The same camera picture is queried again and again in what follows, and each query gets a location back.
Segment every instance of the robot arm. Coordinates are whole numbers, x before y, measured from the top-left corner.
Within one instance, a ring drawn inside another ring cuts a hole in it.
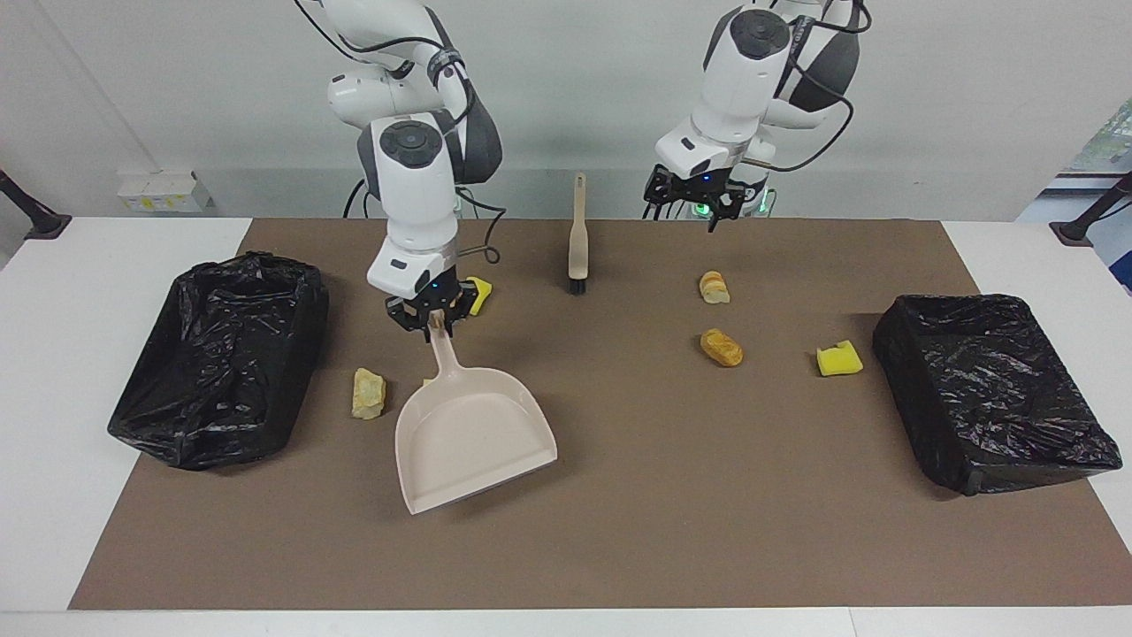
[[[406,330],[424,330],[429,312],[443,309],[451,334],[475,300],[474,284],[456,276],[454,190],[495,173],[498,131],[431,9],[415,0],[321,3],[342,44],[369,62],[327,91],[338,118],[361,129],[366,181],[388,216],[367,279],[394,294],[387,311]]]
[[[774,169],[766,127],[816,128],[843,100],[867,15],[863,0],[757,0],[724,15],[692,114],[657,143],[645,214],[685,199],[707,204],[709,231],[738,217]],[[739,163],[758,166],[752,181],[731,178]]]

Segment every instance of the bread piece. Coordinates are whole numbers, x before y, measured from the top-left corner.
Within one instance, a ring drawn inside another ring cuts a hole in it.
[[[731,337],[712,328],[700,336],[700,348],[712,361],[724,368],[735,368],[743,363],[743,348]]]
[[[731,302],[731,293],[727,291],[727,283],[723,275],[714,269],[710,269],[700,277],[700,295],[706,302]]]
[[[385,408],[385,379],[358,368],[354,372],[353,410],[350,415],[362,421],[372,421]]]

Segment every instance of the black plastic bag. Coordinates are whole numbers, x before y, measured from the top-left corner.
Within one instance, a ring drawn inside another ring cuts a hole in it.
[[[901,295],[873,351],[936,484],[998,493],[1122,466],[1022,299]]]
[[[181,274],[108,431],[172,467],[250,463],[286,446],[326,332],[317,267],[267,252]]]

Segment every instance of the yellow sponge piece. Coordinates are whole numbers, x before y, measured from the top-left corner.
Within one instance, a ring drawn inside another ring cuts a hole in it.
[[[491,283],[480,278],[479,276],[469,276],[468,279],[475,283],[475,289],[480,292],[480,295],[475,296],[475,302],[472,304],[471,309],[472,316],[479,316],[480,308],[483,307],[483,301],[491,295]]]
[[[841,375],[856,375],[865,369],[857,351],[849,342],[841,342],[831,350],[817,351],[817,369],[823,377],[837,377]]]

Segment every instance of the beige dustpan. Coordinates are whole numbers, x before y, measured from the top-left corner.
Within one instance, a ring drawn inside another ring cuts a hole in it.
[[[414,515],[558,458],[550,425],[523,384],[498,370],[461,368],[436,316],[429,334],[440,372],[409,398],[395,442],[401,493]]]

